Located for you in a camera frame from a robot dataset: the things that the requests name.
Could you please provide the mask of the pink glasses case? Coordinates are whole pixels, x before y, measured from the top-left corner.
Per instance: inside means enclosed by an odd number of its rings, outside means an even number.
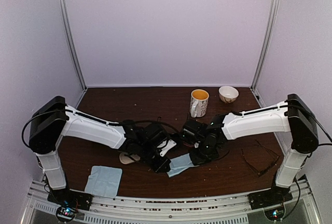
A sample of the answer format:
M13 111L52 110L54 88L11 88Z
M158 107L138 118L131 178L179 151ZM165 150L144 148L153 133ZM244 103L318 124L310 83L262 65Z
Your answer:
M121 152L119 155L119 161L124 164L124 165L128 165L134 162L139 162L140 161L140 157L137 155L131 155L128 154L126 152Z

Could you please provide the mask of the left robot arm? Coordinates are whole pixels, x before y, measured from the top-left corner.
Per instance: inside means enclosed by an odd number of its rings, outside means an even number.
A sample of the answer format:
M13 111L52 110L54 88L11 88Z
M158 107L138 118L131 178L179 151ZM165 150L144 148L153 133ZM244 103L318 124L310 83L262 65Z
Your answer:
M137 155L156 173L169 171L170 160L166 154L176 142L159 121L146 120L146 127L139 124L133 120L111 122L83 113L67 105L64 97L56 96L25 124L30 127L29 141L25 146L37 155L55 198L63 205L70 205L75 195L68 189L57 153L57 142L64 136Z

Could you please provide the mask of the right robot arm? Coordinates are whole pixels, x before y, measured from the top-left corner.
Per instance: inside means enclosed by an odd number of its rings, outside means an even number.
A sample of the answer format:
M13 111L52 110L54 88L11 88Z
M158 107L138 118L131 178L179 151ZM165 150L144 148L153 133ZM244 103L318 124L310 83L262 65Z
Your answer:
M217 146L237 138L275 132L289 132L292 143L277 170L266 200L277 204L288 192L306 158L319 145L315 115L296 94L270 107L216 115L209 124L189 119L183 125L183 135L196 143L190 151L193 165L217 159Z

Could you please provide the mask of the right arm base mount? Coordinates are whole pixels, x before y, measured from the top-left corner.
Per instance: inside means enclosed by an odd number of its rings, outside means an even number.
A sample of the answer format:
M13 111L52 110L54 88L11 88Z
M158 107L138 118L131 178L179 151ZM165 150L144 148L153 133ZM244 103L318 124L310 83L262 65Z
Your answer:
M251 210L262 209L269 221L281 221L285 217L284 203L293 199L290 188L272 186L268 190L250 193L248 200Z

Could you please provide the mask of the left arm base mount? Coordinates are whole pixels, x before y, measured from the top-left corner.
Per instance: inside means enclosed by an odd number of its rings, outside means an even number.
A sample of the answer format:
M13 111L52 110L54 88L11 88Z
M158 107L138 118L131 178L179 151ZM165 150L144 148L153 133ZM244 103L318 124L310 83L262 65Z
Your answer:
M56 210L58 221L67 223L79 214L80 210L88 211L92 203L93 195L85 192L73 191L68 188L49 189L47 200L59 205Z

